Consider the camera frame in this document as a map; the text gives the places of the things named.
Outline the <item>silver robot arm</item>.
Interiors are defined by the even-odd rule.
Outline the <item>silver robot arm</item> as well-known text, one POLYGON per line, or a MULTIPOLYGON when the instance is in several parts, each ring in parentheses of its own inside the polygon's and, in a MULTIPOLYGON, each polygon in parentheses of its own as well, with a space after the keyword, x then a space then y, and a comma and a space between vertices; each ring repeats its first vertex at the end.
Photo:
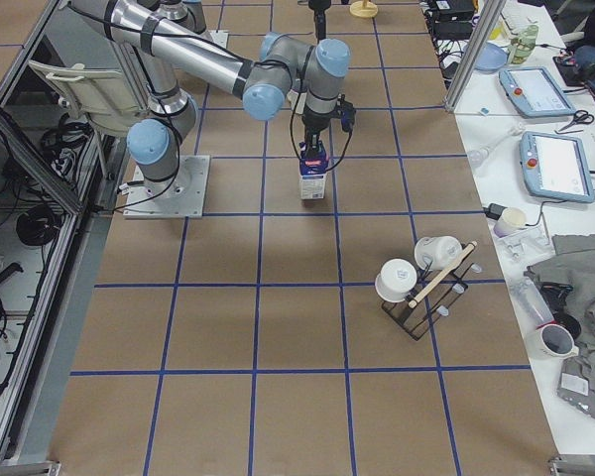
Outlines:
POLYGON ((70 10, 107 40, 176 66, 232 94, 254 119, 270 121, 295 91, 303 139, 294 145, 303 177, 325 179, 337 164, 320 138, 332 120, 353 132, 354 106, 342 92, 351 51, 338 39, 315 45, 268 33, 256 60, 242 58, 137 1, 71 1, 70 10))

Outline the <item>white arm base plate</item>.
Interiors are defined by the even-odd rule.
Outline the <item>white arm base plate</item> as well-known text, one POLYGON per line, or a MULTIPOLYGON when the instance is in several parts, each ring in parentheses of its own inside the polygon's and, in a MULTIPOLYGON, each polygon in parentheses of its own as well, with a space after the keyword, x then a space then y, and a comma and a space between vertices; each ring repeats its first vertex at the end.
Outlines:
POLYGON ((136 165, 133 180, 138 180, 141 184, 128 189, 127 200, 131 205, 122 210, 123 216, 127 219, 201 218, 209 168, 210 157, 207 155, 181 156, 174 184, 156 197, 169 182, 144 180, 136 165))

